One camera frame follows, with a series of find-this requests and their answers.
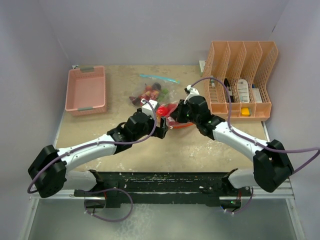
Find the pink perforated plastic basket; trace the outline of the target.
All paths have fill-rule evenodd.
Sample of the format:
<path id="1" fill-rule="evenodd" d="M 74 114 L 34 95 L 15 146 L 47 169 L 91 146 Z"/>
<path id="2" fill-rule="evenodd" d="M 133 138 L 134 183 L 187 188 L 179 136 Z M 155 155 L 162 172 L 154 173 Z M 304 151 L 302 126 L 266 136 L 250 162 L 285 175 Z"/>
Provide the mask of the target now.
<path id="1" fill-rule="evenodd" d="M 69 70 L 65 111 L 74 117 L 107 111 L 106 76 L 102 65 Z"/>

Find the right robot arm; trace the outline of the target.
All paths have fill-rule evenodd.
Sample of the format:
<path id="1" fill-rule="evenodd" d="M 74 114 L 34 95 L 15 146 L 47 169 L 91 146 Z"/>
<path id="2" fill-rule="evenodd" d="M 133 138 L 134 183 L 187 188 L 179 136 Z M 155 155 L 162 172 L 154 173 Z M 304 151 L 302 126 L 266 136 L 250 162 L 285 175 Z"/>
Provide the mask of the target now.
<path id="1" fill-rule="evenodd" d="M 203 96 L 181 99 L 170 117 L 178 123 L 195 124 L 203 136 L 230 146 L 253 162 L 253 168 L 236 168 L 224 176 L 222 190 L 228 196 L 244 187 L 260 187 L 272 193 L 294 173 L 281 142 L 267 142 L 246 133 L 236 135 L 224 118 L 211 113 Z"/>

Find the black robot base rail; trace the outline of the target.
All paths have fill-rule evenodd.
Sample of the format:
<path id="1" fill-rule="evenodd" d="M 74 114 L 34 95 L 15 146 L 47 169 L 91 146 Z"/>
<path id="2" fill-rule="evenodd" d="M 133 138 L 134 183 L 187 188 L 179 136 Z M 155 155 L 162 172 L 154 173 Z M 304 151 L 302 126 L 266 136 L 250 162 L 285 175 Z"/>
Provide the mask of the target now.
<path id="1" fill-rule="evenodd" d="M 249 187 L 233 188 L 226 172 L 107 172 L 91 170 L 95 185 L 76 197 L 102 198 L 107 208 L 121 204 L 200 204 L 208 207 L 241 206 L 240 198 L 251 195 Z"/>

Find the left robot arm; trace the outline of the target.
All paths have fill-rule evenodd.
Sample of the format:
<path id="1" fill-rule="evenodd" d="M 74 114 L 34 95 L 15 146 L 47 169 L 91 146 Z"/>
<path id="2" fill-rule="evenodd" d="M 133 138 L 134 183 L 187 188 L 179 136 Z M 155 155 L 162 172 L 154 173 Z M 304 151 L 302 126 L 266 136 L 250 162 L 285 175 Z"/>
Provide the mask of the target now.
<path id="1" fill-rule="evenodd" d="M 94 140 L 60 149 L 47 145 L 27 170 L 32 179 L 30 186 L 35 187 L 28 187 L 27 192 L 39 193 L 42 198 L 51 197 L 63 189 L 67 174 L 78 166 L 126 151 L 150 137 L 163 139 L 167 131 L 165 117 L 157 118 L 154 112 L 138 109 L 126 122 Z"/>

